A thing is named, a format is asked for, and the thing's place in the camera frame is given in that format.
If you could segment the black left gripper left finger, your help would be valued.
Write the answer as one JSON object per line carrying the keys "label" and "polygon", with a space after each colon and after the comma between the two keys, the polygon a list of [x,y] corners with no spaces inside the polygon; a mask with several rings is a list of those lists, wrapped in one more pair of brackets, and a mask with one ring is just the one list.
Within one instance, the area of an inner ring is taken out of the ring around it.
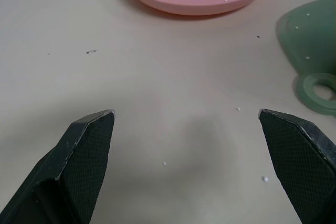
{"label": "black left gripper left finger", "polygon": [[104,110],[72,122],[0,212],[0,224],[89,224],[114,120],[114,111]]}

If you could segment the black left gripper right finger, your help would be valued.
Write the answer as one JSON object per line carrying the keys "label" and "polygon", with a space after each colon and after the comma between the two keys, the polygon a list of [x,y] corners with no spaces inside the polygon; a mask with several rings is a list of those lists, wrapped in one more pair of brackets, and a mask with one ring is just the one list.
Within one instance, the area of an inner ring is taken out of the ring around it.
{"label": "black left gripper right finger", "polygon": [[336,145],[312,122],[261,109],[275,173],[302,224],[336,224]]}

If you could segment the green plastic bowl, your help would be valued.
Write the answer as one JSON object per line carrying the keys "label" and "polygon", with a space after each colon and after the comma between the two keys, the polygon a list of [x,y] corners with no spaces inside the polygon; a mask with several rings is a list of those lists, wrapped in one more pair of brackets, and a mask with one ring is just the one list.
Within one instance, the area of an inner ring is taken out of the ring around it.
{"label": "green plastic bowl", "polygon": [[336,99],[324,99],[314,90],[321,85],[336,94],[336,0],[317,0],[289,11],[279,19],[276,32],[299,75],[299,100],[317,113],[336,116]]}

